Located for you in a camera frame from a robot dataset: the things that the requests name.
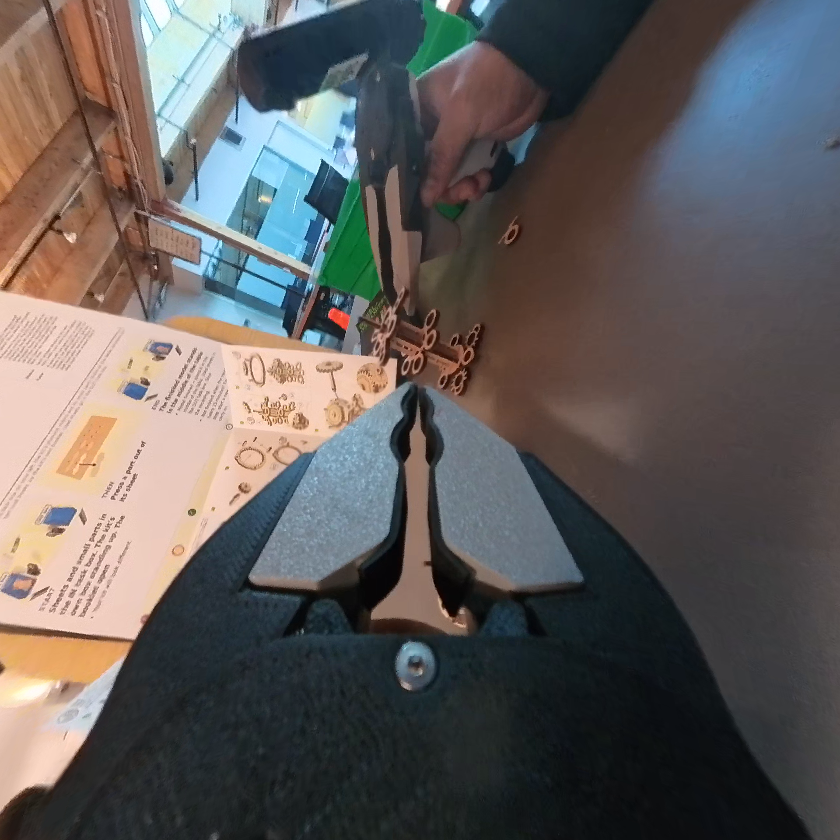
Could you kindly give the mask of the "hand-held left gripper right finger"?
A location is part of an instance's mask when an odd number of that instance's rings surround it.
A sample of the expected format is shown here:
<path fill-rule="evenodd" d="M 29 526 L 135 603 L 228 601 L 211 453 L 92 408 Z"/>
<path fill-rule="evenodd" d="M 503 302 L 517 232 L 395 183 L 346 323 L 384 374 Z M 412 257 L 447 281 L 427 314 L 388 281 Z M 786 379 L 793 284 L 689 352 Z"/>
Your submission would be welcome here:
<path fill-rule="evenodd" d="M 584 576 L 522 457 L 439 392 L 420 391 L 431 568 L 443 609 L 572 592 Z"/>

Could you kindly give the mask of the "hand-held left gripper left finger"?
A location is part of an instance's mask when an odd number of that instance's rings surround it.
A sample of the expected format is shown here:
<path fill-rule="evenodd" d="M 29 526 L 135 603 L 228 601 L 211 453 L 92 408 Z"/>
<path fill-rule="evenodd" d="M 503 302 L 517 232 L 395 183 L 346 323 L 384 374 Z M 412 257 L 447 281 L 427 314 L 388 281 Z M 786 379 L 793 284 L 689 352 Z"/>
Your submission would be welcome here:
<path fill-rule="evenodd" d="M 417 387 L 404 384 L 311 457 L 248 576 L 262 590 L 371 613 L 403 571 L 405 462 Z"/>

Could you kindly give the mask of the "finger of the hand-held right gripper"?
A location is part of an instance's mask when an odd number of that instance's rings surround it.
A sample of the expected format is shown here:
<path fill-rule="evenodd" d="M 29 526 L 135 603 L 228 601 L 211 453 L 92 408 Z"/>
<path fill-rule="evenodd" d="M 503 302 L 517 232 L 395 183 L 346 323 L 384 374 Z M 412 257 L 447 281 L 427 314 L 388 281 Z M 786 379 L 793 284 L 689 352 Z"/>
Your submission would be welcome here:
<path fill-rule="evenodd" d="M 401 298 L 408 317 L 417 317 L 419 265 L 423 245 L 423 209 L 417 189 L 400 175 L 388 175 L 381 185 L 363 191 L 374 267 L 387 301 Z"/>
<path fill-rule="evenodd" d="M 426 209 L 421 227 L 421 264 L 447 256 L 460 245 L 460 227 L 435 207 Z"/>

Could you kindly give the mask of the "wooden gear model assembly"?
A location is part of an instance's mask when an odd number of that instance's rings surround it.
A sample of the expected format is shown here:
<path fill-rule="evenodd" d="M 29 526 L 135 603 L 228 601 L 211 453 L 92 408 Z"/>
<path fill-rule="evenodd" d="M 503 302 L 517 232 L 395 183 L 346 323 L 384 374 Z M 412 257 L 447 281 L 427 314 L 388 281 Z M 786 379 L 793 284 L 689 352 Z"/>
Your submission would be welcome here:
<path fill-rule="evenodd" d="M 401 290 L 393 304 L 383 307 L 378 319 L 360 317 L 371 329 L 373 355 L 383 364 L 392 354 L 398 354 L 402 358 L 401 375 L 407 378 L 420 375 L 431 365 L 438 372 L 437 389 L 462 396 L 485 337 L 484 324 L 478 322 L 467 333 L 456 332 L 446 338 L 438 328 L 437 309 L 415 324 L 408 316 L 406 299 L 406 292 Z"/>

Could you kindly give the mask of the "person's right forearm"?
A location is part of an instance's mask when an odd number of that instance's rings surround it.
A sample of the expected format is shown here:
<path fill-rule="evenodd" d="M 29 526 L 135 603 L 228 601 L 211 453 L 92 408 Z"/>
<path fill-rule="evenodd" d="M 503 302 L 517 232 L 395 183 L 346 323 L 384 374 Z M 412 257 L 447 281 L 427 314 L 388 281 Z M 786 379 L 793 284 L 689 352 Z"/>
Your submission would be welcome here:
<path fill-rule="evenodd" d="M 478 41 L 545 90 L 541 122 L 567 119 L 652 6 L 651 1 L 506 1 Z"/>

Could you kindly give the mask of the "dark model kit box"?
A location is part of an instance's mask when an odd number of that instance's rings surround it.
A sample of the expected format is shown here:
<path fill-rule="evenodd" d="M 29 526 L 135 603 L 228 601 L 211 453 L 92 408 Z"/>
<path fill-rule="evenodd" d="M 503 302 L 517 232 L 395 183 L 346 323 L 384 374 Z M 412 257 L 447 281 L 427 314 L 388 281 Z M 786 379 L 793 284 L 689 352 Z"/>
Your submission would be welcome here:
<path fill-rule="evenodd" d="M 356 328 L 364 338 L 381 332 L 393 320 L 394 307 L 383 293 L 376 295 L 367 308 L 362 311 L 356 322 Z"/>

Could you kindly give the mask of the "person's right hand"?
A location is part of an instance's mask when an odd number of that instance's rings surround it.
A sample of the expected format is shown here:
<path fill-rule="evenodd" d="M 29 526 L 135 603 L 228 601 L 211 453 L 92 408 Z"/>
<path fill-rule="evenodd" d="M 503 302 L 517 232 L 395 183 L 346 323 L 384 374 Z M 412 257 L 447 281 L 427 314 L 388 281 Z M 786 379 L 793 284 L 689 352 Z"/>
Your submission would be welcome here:
<path fill-rule="evenodd" d="M 455 175 L 477 140 L 502 143 L 528 130 L 545 110 L 550 93 L 492 45 L 460 49 L 416 82 L 428 137 L 423 204 L 480 199 L 490 188 L 488 169 Z"/>

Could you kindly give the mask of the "large green plastic bin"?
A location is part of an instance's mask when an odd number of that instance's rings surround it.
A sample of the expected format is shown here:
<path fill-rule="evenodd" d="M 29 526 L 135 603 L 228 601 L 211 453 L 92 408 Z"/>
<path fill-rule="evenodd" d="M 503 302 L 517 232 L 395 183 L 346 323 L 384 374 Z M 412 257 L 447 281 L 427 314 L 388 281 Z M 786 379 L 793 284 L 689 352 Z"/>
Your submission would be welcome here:
<path fill-rule="evenodd" d="M 437 8 L 434 2 L 423 2 L 423 15 L 426 23 L 423 42 L 407 65 L 415 77 L 468 46 L 478 34 L 471 23 Z M 319 283 L 367 301 L 372 301 L 381 291 L 357 173 L 350 181 L 329 237 Z"/>

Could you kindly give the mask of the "black office chair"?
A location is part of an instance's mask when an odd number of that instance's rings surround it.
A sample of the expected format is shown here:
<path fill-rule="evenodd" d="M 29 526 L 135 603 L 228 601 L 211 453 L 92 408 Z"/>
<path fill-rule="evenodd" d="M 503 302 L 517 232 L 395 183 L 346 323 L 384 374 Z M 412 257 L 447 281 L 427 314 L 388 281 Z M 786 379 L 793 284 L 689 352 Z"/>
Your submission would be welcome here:
<path fill-rule="evenodd" d="M 335 225 L 349 183 L 341 172 L 322 160 L 303 201 L 331 225 Z"/>

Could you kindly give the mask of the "small printed paper leaflet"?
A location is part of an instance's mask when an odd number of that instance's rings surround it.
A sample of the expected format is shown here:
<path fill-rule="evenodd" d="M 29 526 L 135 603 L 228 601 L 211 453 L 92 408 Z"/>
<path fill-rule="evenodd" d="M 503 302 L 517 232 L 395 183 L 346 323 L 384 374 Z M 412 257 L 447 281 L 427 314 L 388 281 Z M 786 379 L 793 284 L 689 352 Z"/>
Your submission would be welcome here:
<path fill-rule="evenodd" d="M 41 731 L 62 734 L 75 732 L 85 738 L 99 719 L 124 661 L 125 657 L 118 659 L 100 677 L 86 685 L 74 699 L 60 707 L 47 720 Z"/>

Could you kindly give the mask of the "white wall sign board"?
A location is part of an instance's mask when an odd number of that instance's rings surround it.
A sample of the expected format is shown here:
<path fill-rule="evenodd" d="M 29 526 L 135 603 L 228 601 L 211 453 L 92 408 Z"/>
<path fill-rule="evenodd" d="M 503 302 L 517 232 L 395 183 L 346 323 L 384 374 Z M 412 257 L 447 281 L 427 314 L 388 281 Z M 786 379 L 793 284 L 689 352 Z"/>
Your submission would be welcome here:
<path fill-rule="evenodd" d="M 148 217 L 148 239 L 153 250 L 181 259 L 194 266 L 202 262 L 203 241 L 153 216 Z"/>

